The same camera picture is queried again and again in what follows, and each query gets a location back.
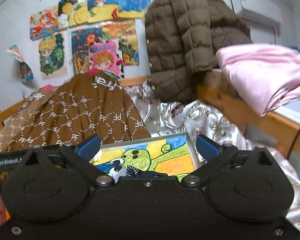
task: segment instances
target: blue gripper pad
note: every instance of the blue gripper pad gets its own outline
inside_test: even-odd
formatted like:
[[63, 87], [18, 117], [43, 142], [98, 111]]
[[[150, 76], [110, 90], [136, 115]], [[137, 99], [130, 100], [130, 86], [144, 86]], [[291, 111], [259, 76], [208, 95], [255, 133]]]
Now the blue gripper pad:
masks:
[[198, 153], [208, 162], [213, 157], [220, 155], [222, 146], [204, 135], [199, 135], [196, 141]]
[[98, 153], [101, 146], [101, 139], [98, 135], [94, 134], [88, 139], [82, 141], [76, 146], [76, 153], [87, 162]]

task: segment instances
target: wooden bed frame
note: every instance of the wooden bed frame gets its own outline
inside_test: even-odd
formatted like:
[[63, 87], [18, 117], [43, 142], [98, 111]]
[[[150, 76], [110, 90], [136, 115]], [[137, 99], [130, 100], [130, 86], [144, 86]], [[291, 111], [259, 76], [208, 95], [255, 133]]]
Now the wooden bed frame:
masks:
[[[133, 78], [129, 82], [126, 79], [125, 83], [121, 85], [142, 84], [146, 78]], [[278, 141], [277, 150], [283, 156], [287, 156], [290, 145], [300, 127], [299, 124], [274, 112], [269, 112], [264, 117], [260, 117], [241, 99], [233, 98], [211, 87], [199, 85], [197, 96], [200, 101], [218, 108], [231, 123], [238, 126], [242, 133], [245, 133], [247, 124], [251, 124], [275, 138]], [[3, 128], [2, 122], [12, 116], [23, 105], [24, 101], [22, 100], [0, 112], [0, 131]], [[293, 151], [300, 154], [300, 135]]]

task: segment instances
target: metal bolt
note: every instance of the metal bolt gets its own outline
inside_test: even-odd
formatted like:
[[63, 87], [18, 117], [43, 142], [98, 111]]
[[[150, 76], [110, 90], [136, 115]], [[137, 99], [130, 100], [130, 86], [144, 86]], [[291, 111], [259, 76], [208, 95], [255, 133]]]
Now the metal bolt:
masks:
[[284, 234], [284, 231], [282, 229], [278, 228], [274, 231], [274, 234], [276, 236], [282, 236]]
[[11, 228], [11, 232], [12, 232], [14, 235], [18, 236], [18, 235], [21, 235], [22, 230], [21, 230], [20, 227], [12, 227], [12, 228]]
[[145, 185], [146, 187], [150, 187], [150, 186], [152, 186], [152, 182], [146, 182], [146, 183], [143, 184], [143, 185]]
[[200, 179], [199, 179], [198, 176], [188, 175], [188, 176], [183, 178], [182, 182], [185, 183], [185, 184], [194, 185], [194, 184], [199, 183]]
[[96, 182], [100, 185], [106, 186], [112, 183], [112, 178], [108, 175], [101, 175], [96, 178]]

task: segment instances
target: air conditioner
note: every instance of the air conditioner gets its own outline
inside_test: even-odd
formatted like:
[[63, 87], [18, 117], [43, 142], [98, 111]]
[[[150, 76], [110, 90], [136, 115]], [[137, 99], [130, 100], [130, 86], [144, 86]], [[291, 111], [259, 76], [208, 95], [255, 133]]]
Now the air conditioner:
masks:
[[282, 24], [279, 6], [269, 0], [231, 0], [235, 14], [242, 18], [271, 27]]

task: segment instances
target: pink blanket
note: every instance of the pink blanket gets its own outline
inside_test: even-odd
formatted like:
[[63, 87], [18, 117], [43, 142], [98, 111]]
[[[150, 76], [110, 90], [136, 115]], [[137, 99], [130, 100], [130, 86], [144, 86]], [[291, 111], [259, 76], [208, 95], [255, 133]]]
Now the pink blanket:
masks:
[[217, 51], [219, 67], [260, 116], [300, 99], [300, 53], [280, 45], [234, 45]]

